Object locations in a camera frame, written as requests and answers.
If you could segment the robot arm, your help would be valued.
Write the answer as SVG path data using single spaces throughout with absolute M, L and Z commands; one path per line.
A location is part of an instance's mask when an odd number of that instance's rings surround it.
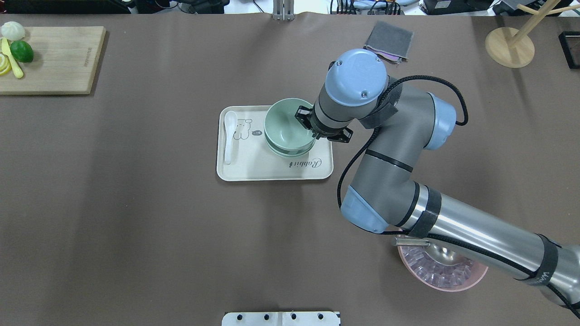
M 423 150 L 438 149 L 468 123 L 457 86 L 434 76 L 393 78 L 377 54 L 352 49 L 331 62 L 317 101 L 295 117 L 331 142 L 350 141 L 352 120 L 373 130 L 337 185 L 340 211 L 356 227 L 426 239 L 503 269 L 579 315 L 578 245 L 562 246 L 411 179 Z

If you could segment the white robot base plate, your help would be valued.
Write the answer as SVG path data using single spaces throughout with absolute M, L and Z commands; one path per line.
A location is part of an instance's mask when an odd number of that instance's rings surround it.
M 224 314 L 222 326 L 341 326 L 339 312 L 231 312 Z

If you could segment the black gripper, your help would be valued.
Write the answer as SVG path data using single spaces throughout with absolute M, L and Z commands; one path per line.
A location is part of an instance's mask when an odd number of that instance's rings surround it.
M 326 138 L 330 142 L 349 143 L 353 135 L 353 131 L 346 127 L 333 127 L 322 122 L 316 113 L 316 107 L 299 106 L 295 118 L 303 126 L 303 128 L 310 130 L 313 138 Z

